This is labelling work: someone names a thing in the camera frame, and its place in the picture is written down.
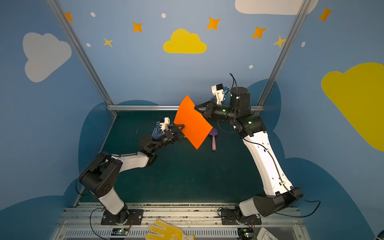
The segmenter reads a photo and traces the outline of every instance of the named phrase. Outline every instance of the yellow glove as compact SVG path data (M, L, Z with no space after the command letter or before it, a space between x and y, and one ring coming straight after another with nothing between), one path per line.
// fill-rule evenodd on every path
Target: yellow glove
M169 225L161 219L156 219L155 224L149 226L149 231L145 235L146 240L195 240L194 235L184 234L180 228Z

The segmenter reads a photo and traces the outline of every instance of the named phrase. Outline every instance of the pink handle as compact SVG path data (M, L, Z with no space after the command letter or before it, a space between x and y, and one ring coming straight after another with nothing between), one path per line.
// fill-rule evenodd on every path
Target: pink handle
M213 150L213 151L216 151L216 140L215 140L215 136L212 136L212 150Z

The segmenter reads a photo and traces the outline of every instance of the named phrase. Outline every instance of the white cloud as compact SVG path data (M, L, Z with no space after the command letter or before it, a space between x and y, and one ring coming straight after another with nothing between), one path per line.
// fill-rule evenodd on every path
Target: white cloud
M307 13L310 13L319 0L312 0ZM235 8L245 14L296 15L302 0L236 0Z
M23 48L28 58L25 73L35 83L46 79L72 55L71 46L50 33L43 36L27 33L23 38Z

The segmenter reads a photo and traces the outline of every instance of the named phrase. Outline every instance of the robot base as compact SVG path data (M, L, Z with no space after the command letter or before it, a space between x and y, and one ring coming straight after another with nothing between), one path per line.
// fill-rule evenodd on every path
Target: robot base
M221 218L221 223L223 225L242 225L243 223L252 225L252 220L254 221L255 225L261 225L262 221L260 218L260 215L250 215L247 217L242 217L241 222L238 223L235 219L239 219L239 214L236 209L222 209L220 215L224 218Z
M127 206L124 206L116 215L112 215L109 211L105 210L101 219L101 225L131 225L131 223L132 225L140 225L143 212L142 209L128 209Z

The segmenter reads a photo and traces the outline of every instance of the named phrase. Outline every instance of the dark green table surface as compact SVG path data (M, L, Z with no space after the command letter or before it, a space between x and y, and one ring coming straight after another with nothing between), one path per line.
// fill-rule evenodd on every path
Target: dark green table surface
M160 118L175 119L175 111L120 112L104 145L110 154L128 154L140 150L136 142L151 134ZM239 202L263 192L260 174L240 137L218 128L217 150L212 151L208 136L198 150L188 139L168 145L150 167L136 168L119 174L115 190L124 202ZM220 127L232 131L227 122ZM81 202L97 202L92 195Z

